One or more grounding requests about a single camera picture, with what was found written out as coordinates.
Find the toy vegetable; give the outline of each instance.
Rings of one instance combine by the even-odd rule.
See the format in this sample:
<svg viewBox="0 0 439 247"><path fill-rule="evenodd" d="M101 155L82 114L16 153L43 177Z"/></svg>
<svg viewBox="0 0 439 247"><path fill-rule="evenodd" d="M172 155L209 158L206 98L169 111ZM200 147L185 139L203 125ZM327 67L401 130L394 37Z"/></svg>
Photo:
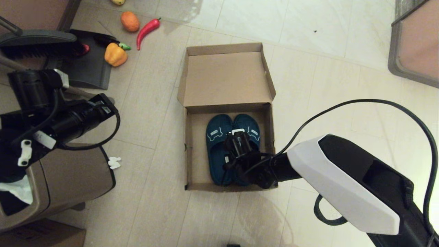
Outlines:
<svg viewBox="0 0 439 247"><path fill-rule="evenodd" d="M115 43L110 43L105 50L104 55L107 63L117 67L126 62L128 54Z"/></svg>
<svg viewBox="0 0 439 247"><path fill-rule="evenodd" d="M130 32L137 32L140 28L139 19L137 19L137 16L131 11L123 12L120 16L120 21L123 27Z"/></svg>
<svg viewBox="0 0 439 247"><path fill-rule="evenodd" d="M122 5L125 3L125 0L112 0L112 2L116 5Z"/></svg>
<svg viewBox="0 0 439 247"><path fill-rule="evenodd" d="M160 19L152 19L150 22L148 22L142 30L140 30L139 34L137 35L137 49L140 51L140 43L142 43L143 38L150 32L156 30L158 27L160 27Z"/></svg>

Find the open cardboard box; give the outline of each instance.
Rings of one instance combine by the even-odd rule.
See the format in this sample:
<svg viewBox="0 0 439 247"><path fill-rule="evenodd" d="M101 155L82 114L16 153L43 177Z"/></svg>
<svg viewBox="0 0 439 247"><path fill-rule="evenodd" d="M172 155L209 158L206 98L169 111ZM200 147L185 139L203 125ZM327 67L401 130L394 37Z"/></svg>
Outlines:
<svg viewBox="0 0 439 247"><path fill-rule="evenodd" d="M178 100L184 106L187 190L251 191L256 185L213 183L209 172L206 127L216 115L240 113L259 125L260 151L275 153L272 101L276 91L262 43L188 47Z"/></svg>

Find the trash can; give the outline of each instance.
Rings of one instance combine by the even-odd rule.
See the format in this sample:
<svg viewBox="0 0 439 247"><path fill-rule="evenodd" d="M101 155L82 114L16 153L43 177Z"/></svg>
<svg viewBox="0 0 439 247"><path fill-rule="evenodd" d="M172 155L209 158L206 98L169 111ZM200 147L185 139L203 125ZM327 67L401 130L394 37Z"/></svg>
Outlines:
<svg viewBox="0 0 439 247"><path fill-rule="evenodd" d="M33 202L28 205L9 192L0 193L0 232L93 200L116 185L103 148L85 151L56 149L32 164L25 174Z"/></svg>

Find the orange fruit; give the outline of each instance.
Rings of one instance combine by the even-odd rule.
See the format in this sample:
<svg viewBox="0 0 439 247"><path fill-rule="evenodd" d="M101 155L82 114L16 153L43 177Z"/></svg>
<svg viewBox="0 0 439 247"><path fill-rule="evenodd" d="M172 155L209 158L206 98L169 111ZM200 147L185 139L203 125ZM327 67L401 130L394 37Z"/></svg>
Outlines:
<svg viewBox="0 0 439 247"><path fill-rule="evenodd" d="M125 11L120 16L120 22L122 22L123 27L130 32L137 32L140 28L139 19L131 11Z"/></svg>

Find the slide sandal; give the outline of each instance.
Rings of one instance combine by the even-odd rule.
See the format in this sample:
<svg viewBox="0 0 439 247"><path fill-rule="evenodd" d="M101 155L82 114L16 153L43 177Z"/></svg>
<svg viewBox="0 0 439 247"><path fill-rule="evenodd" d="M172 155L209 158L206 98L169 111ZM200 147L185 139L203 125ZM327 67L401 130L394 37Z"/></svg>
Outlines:
<svg viewBox="0 0 439 247"><path fill-rule="evenodd" d="M226 114L213 117L206 128L210 176L216 185L226 186L232 182L232 170L226 173L223 169L226 157L229 155L229 152L224 148L224 141L226 140L227 133L231 131L232 119Z"/></svg>
<svg viewBox="0 0 439 247"><path fill-rule="evenodd" d="M233 129L244 129L244 131L247 132L250 137L250 146L254 150L259 150L261 132L259 130L259 125L255 119L247 114L239 114L235 117L235 121L233 122ZM250 185L249 183L238 178L236 172L233 173L232 179L235 181L236 184L240 186Z"/></svg>

